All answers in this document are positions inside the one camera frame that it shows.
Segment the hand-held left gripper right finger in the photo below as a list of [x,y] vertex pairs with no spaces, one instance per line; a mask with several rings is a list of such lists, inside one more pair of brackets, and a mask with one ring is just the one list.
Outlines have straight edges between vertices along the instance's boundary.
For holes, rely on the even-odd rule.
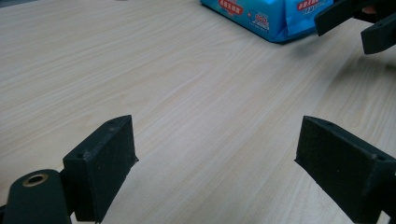
[[396,224],[396,159],[324,119],[303,117],[295,161],[357,224]]

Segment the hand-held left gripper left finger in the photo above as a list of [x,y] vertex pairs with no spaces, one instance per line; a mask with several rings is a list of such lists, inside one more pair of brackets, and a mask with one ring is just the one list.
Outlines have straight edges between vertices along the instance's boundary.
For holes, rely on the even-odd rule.
[[63,174],[73,184],[78,221],[101,222],[131,168],[138,162],[130,115],[103,123],[64,158]]

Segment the blue wet wipes pack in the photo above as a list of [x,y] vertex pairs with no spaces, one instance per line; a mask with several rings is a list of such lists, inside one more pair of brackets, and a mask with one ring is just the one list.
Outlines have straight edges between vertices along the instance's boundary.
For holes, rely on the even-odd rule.
[[333,0],[200,0],[222,16],[272,43],[316,31],[314,18]]

